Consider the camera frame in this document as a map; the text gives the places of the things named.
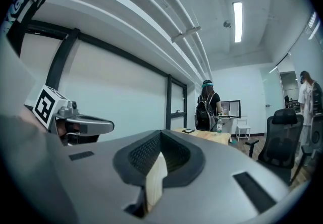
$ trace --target white shirt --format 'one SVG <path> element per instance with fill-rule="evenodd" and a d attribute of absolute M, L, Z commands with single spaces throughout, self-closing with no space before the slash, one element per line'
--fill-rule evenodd
<path fill-rule="evenodd" d="M 313 118 L 313 84 L 310 85 L 305 81 L 299 90 L 298 102 L 304 104 L 304 109 L 301 108 L 301 114 L 304 116 L 304 124 L 310 126 Z"/>

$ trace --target tablet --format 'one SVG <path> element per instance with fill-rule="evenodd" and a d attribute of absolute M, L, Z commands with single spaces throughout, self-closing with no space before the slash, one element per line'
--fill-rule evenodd
<path fill-rule="evenodd" d="M 186 129 L 186 130 L 183 130 L 182 132 L 183 132 L 183 133 L 192 133 L 192 132 L 194 132 L 194 130 Z"/>

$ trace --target person in white coat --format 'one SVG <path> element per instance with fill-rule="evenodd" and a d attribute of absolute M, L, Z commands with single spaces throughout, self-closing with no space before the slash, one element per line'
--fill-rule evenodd
<path fill-rule="evenodd" d="M 307 71 L 302 71 L 300 75 L 301 87 L 299 89 L 298 102 L 301 106 L 301 114 L 304 116 L 304 124 L 300 136 L 300 146 L 308 145 L 310 141 L 311 123 L 313 119 L 313 87 L 315 81 L 312 80 L 310 74 Z M 302 158 L 303 152 L 299 148 L 298 156 L 295 159 L 296 164 L 299 164 Z M 305 161 L 305 166 L 310 161 L 307 158 Z"/>

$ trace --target black backpack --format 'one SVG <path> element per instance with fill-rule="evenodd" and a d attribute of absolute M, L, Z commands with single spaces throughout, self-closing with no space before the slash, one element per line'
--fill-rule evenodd
<path fill-rule="evenodd" d="M 213 95 L 209 96 L 205 101 L 202 99 L 202 95 L 199 97 L 195 113 L 195 127 L 197 130 L 211 131 L 217 123 L 213 108 L 210 105 L 212 98 Z"/>
<path fill-rule="evenodd" d="M 313 98 L 313 115 L 323 113 L 322 107 L 322 89 L 317 82 L 314 82 L 314 87 L 312 91 Z"/>

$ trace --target woman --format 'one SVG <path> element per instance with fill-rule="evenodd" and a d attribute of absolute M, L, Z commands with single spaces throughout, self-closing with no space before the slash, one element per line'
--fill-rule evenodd
<path fill-rule="evenodd" d="M 299 97 L 298 102 L 301 105 L 301 114 L 304 117 L 304 124 L 300 136 L 300 146 L 308 145 L 310 141 L 310 132 L 311 132 L 311 124 L 312 124 L 312 118 L 313 118 L 313 87 L 314 87 L 314 80 L 312 80 L 310 74 L 307 71 L 301 72 L 301 87 L 299 89 Z M 303 152 L 301 149 L 299 149 L 298 156 L 295 159 L 296 164 L 299 164 L 301 158 L 302 158 Z M 307 165 L 308 161 L 310 159 L 308 158 L 305 161 L 304 165 Z"/>
<path fill-rule="evenodd" d="M 198 97 L 197 103 L 199 104 L 202 100 L 208 101 L 208 103 L 212 106 L 215 116 L 222 112 L 220 97 L 214 92 L 213 83 L 210 80 L 205 80 L 203 82 L 202 93 Z"/>

